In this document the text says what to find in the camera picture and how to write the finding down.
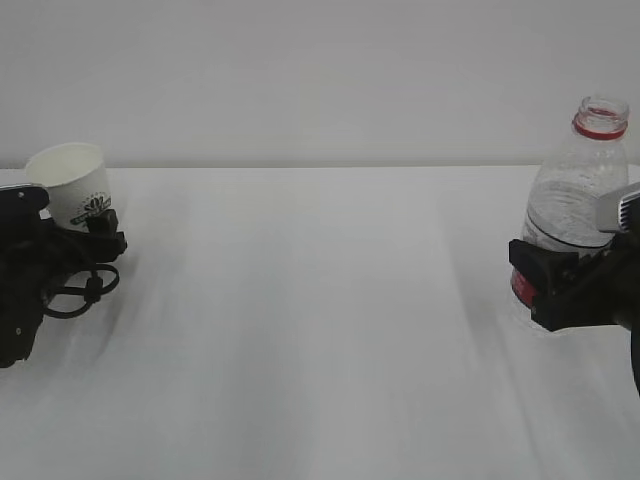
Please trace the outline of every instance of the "white table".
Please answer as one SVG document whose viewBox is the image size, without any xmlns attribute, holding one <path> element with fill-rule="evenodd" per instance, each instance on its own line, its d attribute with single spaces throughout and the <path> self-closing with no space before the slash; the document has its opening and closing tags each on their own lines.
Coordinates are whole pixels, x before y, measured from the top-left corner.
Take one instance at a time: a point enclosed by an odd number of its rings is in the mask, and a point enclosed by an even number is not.
<svg viewBox="0 0 640 480">
<path fill-rule="evenodd" d="M 511 301 L 534 173 L 112 171 L 122 285 L 0 372 L 0 477 L 638 478 L 627 332 Z"/>
</svg>

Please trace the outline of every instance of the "plastic water bottle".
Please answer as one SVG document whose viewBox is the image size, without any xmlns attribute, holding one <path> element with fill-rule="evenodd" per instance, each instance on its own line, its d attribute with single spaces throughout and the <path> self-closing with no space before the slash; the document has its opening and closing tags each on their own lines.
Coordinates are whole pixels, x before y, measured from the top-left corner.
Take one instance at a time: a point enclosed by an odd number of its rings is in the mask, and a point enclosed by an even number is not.
<svg viewBox="0 0 640 480">
<path fill-rule="evenodd" d="M 628 105 L 606 97 L 587 97 L 573 119 L 571 135 L 542 164 L 529 194 L 522 239 L 561 252 L 595 253 L 613 234 L 598 231 L 599 196 L 629 183 L 629 164 L 621 139 Z M 527 307 L 535 289 L 517 271 L 511 287 Z"/>
</svg>

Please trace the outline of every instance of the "printed design on cup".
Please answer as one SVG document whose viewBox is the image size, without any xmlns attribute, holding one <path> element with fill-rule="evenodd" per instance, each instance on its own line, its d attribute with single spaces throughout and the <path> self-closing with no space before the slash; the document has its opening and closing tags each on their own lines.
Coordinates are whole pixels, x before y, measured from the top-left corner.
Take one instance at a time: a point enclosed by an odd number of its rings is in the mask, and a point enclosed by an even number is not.
<svg viewBox="0 0 640 480">
<path fill-rule="evenodd" d="M 105 192 L 96 192 L 85 198 L 78 208 L 77 217 L 71 219 L 71 225 L 80 225 L 87 218 L 100 215 L 111 206 L 111 197 Z"/>
</svg>

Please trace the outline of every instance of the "white background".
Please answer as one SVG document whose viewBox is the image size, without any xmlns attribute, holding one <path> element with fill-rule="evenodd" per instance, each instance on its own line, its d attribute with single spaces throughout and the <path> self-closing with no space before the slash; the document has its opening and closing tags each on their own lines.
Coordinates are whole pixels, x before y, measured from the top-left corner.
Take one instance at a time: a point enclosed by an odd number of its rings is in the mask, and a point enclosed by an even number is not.
<svg viewBox="0 0 640 480">
<path fill-rule="evenodd" d="M 76 140 L 112 166 L 537 162 L 582 96 L 640 109 L 638 18 L 637 0 L 5 1 L 0 165 Z"/>
</svg>

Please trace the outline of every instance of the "white paper cup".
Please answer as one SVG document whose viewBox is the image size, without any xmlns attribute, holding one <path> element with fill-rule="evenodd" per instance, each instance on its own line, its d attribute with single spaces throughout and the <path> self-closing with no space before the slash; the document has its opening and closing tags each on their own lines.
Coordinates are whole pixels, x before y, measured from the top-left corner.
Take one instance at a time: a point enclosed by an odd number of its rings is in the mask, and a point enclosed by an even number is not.
<svg viewBox="0 0 640 480">
<path fill-rule="evenodd" d="M 86 220 L 111 206 L 102 149 L 87 143 L 65 143 L 32 157 L 27 178 L 49 192 L 47 209 L 56 224 L 87 231 Z"/>
</svg>

